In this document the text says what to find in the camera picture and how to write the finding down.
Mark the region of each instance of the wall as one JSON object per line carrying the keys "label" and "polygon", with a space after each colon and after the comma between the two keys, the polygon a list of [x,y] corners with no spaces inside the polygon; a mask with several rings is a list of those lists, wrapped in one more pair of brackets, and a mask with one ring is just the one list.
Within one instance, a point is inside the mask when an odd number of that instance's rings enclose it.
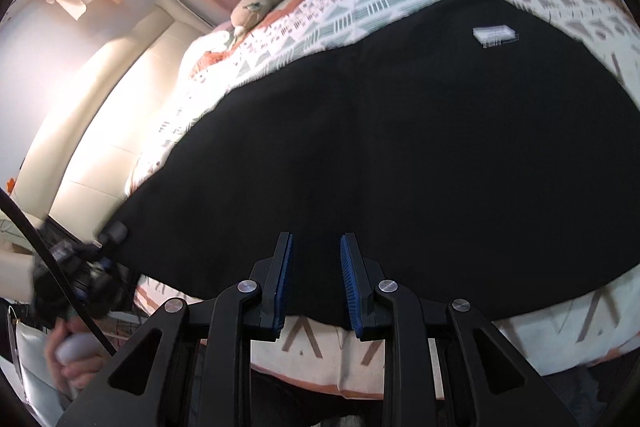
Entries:
{"label": "wall", "polygon": [[[201,0],[181,0],[210,24],[228,19]],[[0,23],[0,188],[16,177],[66,82],[102,45],[127,33],[154,0],[95,0],[74,20],[58,4],[18,0]]]}

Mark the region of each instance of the hand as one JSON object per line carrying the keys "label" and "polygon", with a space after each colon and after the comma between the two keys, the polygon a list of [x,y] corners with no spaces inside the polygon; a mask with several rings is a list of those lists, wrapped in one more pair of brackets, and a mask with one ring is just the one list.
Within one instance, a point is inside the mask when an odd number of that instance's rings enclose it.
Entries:
{"label": "hand", "polygon": [[55,328],[47,337],[44,349],[47,367],[49,367],[54,384],[65,394],[69,394],[69,384],[79,390],[88,386],[106,361],[106,354],[100,352],[87,359],[74,360],[67,365],[58,362],[56,358],[58,346],[70,333],[84,333],[85,331],[88,331],[88,328],[84,322],[80,317],[74,316],[68,322],[58,319]]}

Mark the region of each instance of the cream leather headboard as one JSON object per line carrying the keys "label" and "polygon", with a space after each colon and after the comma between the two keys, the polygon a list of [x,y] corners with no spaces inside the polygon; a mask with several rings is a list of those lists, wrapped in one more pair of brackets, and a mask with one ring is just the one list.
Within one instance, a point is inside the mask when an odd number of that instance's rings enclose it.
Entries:
{"label": "cream leather headboard", "polygon": [[211,30],[180,1],[157,0],[130,34],[105,44],[36,134],[12,194],[22,211],[92,240],[125,198],[184,52]]}

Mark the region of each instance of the metal screw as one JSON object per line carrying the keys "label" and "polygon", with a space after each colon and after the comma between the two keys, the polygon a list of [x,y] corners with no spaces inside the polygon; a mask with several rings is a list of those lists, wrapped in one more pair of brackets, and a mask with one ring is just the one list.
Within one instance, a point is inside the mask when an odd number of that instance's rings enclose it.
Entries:
{"label": "metal screw", "polygon": [[242,293],[251,293],[258,287],[255,281],[246,279],[238,283],[238,291]]}
{"label": "metal screw", "polygon": [[471,309],[471,304],[469,304],[468,301],[465,301],[465,299],[456,299],[451,303],[451,305],[457,312],[468,312]]}
{"label": "metal screw", "polygon": [[169,313],[179,312],[182,309],[182,301],[180,299],[169,299],[164,303],[165,311]]}
{"label": "metal screw", "polygon": [[398,289],[398,283],[396,281],[392,281],[391,279],[385,279],[378,283],[378,288],[380,288],[381,292],[393,293]]}

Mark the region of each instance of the black fabric sheet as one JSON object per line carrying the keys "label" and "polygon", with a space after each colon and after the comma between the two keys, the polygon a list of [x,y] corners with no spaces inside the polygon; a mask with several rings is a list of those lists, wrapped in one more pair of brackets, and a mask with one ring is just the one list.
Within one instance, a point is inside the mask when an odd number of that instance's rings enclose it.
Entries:
{"label": "black fabric sheet", "polygon": [[[519,40],[483,48],[473,28]],[[211,298],[294,234],[289,314],[348,327],[338,240],[489,318],[640,263],[640,114],[579,42],[502,0],[443,0],[229,93],[114,213],[113,254]]]}

